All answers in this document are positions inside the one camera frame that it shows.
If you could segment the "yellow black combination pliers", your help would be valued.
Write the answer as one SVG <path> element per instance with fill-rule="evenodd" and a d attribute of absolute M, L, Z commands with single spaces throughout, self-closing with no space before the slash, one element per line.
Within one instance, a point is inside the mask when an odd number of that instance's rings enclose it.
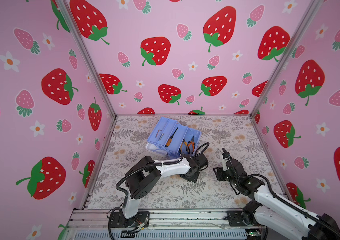
<path fill-rule="evenodd" d="M 188 142 L 183 140 L 180 146 L 180 153 L 187 154 L 188 153 Z"/>

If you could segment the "orange black long-nose pliers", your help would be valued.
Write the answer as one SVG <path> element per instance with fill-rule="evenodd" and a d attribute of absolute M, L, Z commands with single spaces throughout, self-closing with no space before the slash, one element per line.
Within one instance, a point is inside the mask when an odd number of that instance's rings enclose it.
<path fill-rule="evenodd" d="M 194 151 L 195 151 L 195 142 L 194 142 L 194 136 L 192 137 L 192 139 L 188 142 L 187 145 L 187 152 L 189 155 L 191 155 Z"/>

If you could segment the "blue white plastic toolbox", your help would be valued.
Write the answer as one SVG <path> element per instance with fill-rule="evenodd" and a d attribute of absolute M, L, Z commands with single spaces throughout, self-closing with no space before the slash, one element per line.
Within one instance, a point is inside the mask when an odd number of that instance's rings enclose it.
<path fill-rule="evenodd" d="M 165 147 L 169 137 L 178 127 L 172 142 L 168 148 Z M 164 134 L 161 141 L 158 141 L 161 134 Z M 180 153 L 180 146 L 183 140 L 189 142 L 194 136 L 195 151 L 190 155 L 193 156 L 197 152 L 199 140 L 202 133 L 199 130 L 181 125 L 178 121 L 161 117 L 156 124 L 154 130 L 150 134 L 146 144 L 146 150 L 158 157 L 168 157 L 170 159 L 180 157 L 181 155 L 189 155 Z"/>

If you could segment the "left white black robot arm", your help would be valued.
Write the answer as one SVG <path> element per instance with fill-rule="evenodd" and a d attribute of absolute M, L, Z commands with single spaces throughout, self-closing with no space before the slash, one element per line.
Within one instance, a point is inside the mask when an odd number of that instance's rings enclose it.
<path fill-rule="evenodd" d="M 122 204 L 125 219 L 131 219 L 138 214 L 141 199 L 150 193 L 159 180 L 178 175 L 195 183 L 200 172 L 208 165 L 208 159 L 202 153 L 164 161 L 153 160 L 151 156 L 142 158 L 116 184 L 116 190 L 125 195 Z"/>

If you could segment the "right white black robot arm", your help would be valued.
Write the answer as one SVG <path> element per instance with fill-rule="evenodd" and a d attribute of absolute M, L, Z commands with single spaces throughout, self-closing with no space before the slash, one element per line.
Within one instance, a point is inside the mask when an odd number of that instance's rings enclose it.
<path fill-rule="evenodd" d="M 230 220 L 247 226 L 260 224 L 290 240 L 340 240 L 339 227 L 332 217 L 307 211 L 277 194 L 266 177 L 247 175 L 238 161 L 231 159 L 226 164 L 225 168 L 214 168 L 217 180 L 228 182 L 236 194 L 251 199 L 241 216 Z"/>

